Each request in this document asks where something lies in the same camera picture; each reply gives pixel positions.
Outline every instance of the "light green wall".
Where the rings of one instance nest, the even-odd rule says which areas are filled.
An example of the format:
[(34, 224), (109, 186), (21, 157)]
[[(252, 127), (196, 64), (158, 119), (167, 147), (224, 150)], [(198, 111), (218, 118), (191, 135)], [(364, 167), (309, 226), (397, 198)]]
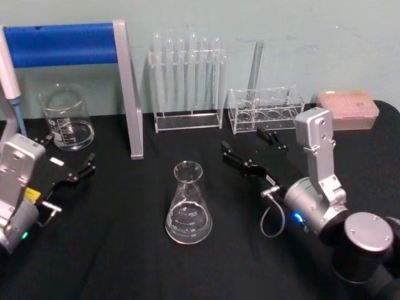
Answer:
[[(306, 101), (318, 91), (366, 89), (398, 109), (399, 12), (398, 0), (0, 0), (6, 26), (125, 19), (139, 87), (151, 36), (188, 28), (221, 38), (227, 88), (246, 88), (254, 43), (263, 39), (262, 86), (297, 84)], [(115, 66), (19, 70), (18, 77), (25, 116), (40, 116), (34, 98), (43, 86), (68, 80), (85, 86), (92, 115), (121, 111)], [(148, 111), (148, 99), (141, 101)]]

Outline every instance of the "yellow label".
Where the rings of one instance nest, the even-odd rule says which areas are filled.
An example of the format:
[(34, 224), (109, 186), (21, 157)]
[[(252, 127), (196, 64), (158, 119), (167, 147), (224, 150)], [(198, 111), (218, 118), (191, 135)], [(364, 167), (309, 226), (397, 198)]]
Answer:
[(31, 203), (35, 203), (40, 197), (40, 192), (27, 187), (25, 190), (25, 198), (28, 199)]

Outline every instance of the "glass beaker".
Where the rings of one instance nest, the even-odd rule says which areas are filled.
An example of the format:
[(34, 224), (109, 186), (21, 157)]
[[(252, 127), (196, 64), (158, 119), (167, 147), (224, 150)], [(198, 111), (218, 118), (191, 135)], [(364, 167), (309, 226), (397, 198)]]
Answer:
[(94, 130), (80, 86), (53, 84), (41, 92), (37, 100), (58, 148), (75, 151), (93, 141)]

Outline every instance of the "white label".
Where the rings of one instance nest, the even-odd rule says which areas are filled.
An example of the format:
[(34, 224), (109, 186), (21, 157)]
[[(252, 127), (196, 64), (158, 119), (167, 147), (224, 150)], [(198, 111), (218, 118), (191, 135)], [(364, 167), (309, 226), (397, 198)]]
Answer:
[(63, 161), (60, 161), (59, 159), (56, 159), (55, 157), (52, 157), (52, 158), (50, 159), (50, 161), (51, 161), (53, 164), (58, 164), (60, 167), (62, 167), (62, 166), (64, 165), (64, 162), (63, 162)]
[(271, 177), (269, 177), (269, 175), (265, 176), (265, 179), (267, 179), (268, 182), (271, 183), (273, 186), (276, 184), (276, 182)]

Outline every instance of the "blue led light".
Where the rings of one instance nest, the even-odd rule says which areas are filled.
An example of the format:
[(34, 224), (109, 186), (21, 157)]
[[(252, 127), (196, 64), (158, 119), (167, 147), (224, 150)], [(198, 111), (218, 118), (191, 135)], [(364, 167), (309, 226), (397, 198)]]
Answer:
[(299, 223), (304, 223), (303, 217), (302, 217), (298, 212), (294, 212), (294, 213), (293, 213), (293, 217), (294, 217), (295, 220), (298, 221)]

